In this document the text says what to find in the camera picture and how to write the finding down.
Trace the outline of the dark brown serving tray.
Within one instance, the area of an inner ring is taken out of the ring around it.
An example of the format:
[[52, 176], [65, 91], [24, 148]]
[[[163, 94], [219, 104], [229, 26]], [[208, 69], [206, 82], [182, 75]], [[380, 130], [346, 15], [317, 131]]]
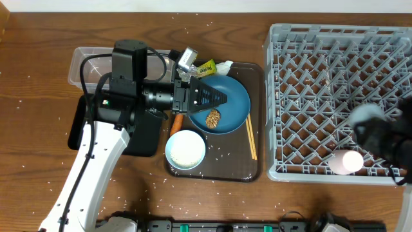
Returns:
[[198, 166], [185, 171], [178, 170], [166, 162], [166, 170], [171, 175], [235, 182], [252, 182], [260, 176], [264, 158], [266, 121], [263, 70], [253, 63], [234, 63], [228, 76], [239, 81], [250, 97], [250, 118], [257, 159], [252, 158], [246, 122], [231, 133], [216, 135], [202, 131], [189, 117], [185, 117], [182, 128], [194, 131], [204, 139], [206, 154]]

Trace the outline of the pink plastic cup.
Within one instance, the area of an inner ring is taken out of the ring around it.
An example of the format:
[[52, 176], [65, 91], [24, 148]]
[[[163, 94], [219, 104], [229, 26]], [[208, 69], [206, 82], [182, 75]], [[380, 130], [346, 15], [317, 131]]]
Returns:
[[337, 175], [355, 173], [363, 167], [363, 164], [363, 156], [353, 150], [336, 150], [328, 161], [329, 168]]

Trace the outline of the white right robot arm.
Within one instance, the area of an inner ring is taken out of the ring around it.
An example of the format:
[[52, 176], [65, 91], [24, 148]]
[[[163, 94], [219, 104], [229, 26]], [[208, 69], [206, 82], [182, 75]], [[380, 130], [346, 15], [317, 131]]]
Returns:
[[401, 100], [401, 116], [386, 120], [380, 106], [367, 103], [353, 109], [350, 126], [356, 143], [385, 161], [389, 175], [398, 186], [405, 186], [396, 231], [411, 232], [411, 98]]

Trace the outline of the orange carrot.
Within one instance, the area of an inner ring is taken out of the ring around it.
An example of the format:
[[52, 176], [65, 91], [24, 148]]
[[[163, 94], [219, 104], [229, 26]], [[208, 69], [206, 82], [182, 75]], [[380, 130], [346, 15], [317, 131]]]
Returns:
[[170, 136], [173, 136], [175, 133], [179, 132], [182, 128], [184, 115], [183, 114], [176, 114], [174, 118], [173, 125], [170, 130]]

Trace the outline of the crumpled white tissue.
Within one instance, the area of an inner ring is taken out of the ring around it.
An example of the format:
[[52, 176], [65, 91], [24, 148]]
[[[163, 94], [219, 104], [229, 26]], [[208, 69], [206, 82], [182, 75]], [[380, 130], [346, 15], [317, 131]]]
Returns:
[[227, 75], [233, 63], [233, 61], [225, 61], [224, 63], [216, 64], [216, 73], [218, 75]]

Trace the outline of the brown food scrap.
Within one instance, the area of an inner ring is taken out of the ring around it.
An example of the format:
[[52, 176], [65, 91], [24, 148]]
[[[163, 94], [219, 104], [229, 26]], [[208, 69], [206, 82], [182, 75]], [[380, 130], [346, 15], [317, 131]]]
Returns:
[[208, 116], [205, 119], [205, 124], [209, 129], [214, 129], [218, 126], [218, 123], [221, 119], [221, 114], [217, 109], [210, 111]]

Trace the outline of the light blue rice bowl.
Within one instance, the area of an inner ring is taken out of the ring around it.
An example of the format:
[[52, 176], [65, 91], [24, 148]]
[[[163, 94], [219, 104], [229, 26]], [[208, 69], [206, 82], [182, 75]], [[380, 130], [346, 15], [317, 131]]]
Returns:
[[203, 161], [205, 154], [205, 141], [198, 133], [191, 130], [175, 133], [165, 145], [165, 157], [168, 163], [180, 170], [195, 168]]

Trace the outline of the black rectangular tray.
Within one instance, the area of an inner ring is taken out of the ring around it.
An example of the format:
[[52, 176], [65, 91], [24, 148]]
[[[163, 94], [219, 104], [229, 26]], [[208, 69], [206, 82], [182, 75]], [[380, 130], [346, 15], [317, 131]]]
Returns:
[[[70, 135], [68, 137], [68, 147], [71, 150], [78, 150], [85, 124], [86, 102], [84, 97], [80, 97], [73, 119]], [[142, 121], [135, 127], [127, 148], [123, 155], [135, 157], [151, 157], [158, 147], [162, 119], [145, 112]]]

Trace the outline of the grey dishwasher rack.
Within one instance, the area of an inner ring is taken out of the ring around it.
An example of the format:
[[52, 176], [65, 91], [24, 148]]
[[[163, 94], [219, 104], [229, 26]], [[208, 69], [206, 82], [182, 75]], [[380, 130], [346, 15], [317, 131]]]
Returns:
[[411, 96], [411, 29], [273, 24], [265, 53], [267, 176], [278, 182], [394, 185], [406, 175], [362, 151], [363, 167], [336, 175], [335, 150], [360, 151], [351, 111], [375, 103], [389, 120]]

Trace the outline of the clear plastic bin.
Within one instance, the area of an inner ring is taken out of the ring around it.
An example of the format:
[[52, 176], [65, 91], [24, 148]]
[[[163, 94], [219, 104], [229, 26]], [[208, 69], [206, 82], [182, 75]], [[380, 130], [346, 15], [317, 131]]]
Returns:
[[[82, 90], [80, 81], [80, 65], [82, 61], [90, 55], [96, 55], [101, 53], [112, 53], [113, 48], [109, 47], [78, 47], [73, 53], [71, 60], [71, 66], [68, 74], [68, 83], [78, 87]], [[160, 82], [171, 82], [171, 74], [174, 61], [170, 60], [167, 55], [169, 50], [157, 50], [165, 60], [167, 71], [164, 78]], [[112, 58], [111, 57], [99, 57], [90, 59], [84, 65], [84, 80], [88, 93], [94, 93], [100, 78], [106, 74], [112, 72]], [[164, 66], [160, 58], [156, 55], [151, 55], [147, 58], [147, 77], [145, 80], [155, 80], [159, 78], [164, 72]]]

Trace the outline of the large dark blue bowl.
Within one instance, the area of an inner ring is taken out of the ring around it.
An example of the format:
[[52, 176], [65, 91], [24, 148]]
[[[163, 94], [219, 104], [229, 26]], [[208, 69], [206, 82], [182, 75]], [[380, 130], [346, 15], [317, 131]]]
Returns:
[[201, 81], [224, 93], [227, 102], [216, 108], [221, 115], [216, 128], [208, 128], [205, 122], [211, 110], [190, 115], [191, 122], [202, 131], [216, 135], [228, 134], [241, 127], [250, 113], [250, 97], [245, 87], [226, 75], [212, 75]]

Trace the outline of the yellow snack wrapper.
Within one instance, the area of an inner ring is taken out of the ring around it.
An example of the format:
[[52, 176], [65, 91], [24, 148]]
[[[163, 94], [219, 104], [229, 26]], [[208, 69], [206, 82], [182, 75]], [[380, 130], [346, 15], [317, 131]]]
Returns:
[[201, 66], [197, 67], [196, 71], [198, 78], [215, 74], [217, 72], [216, 63], [213, 59], [211, 59]]

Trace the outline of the small light blue cup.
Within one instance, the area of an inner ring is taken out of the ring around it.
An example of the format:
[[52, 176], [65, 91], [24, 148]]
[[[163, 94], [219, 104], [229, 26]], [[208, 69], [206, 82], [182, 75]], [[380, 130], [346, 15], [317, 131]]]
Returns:
[[361, 104], [353, 109], [349, 116], [350, 126], [354, 128], [358, 123], [366, 122], [372, 118], [386, 120], [380, 106], [373, 103]]

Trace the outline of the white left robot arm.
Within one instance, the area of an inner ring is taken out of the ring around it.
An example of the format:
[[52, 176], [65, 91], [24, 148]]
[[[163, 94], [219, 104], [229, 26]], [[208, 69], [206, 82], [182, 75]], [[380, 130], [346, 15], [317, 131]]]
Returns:
[[97, 226], [100, 204], [109, 179], [123, 151], [127, 148], [136, 125], [145, 113], [166, 120], [165, 111], [193, 114], [227, 102], [227, 96], [191, 77], [184, 84], [176, 73], [188, 73], [196, 60], [196, 51], [171, 51], [173, 66], [169, 84], [160, 79], [148, 80], [147, 59], [163, 55], [145, 42], [117, 41], [109, 53], [112, 71], [104, 74], [95, 89], [88, 93], [84, 78], [85, 58], [79, 68], [80, 83], [86, 103], [86, 123], [77, 156], [64, 187], [39, 226], [39, 231], [138, 231], [138, 221], [111, 217]]

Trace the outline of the crumpled aluminium foil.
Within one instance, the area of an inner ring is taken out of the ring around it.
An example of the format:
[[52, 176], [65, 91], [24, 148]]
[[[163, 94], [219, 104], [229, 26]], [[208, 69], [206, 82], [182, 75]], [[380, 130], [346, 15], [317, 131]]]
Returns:
[[177, 68], [176, 70], [183, 82], [190, 82], [192, 77], [198, 77], [197, 67], [195, 67], [195, 65], [191, 65], [187, 72], [181, 68]]

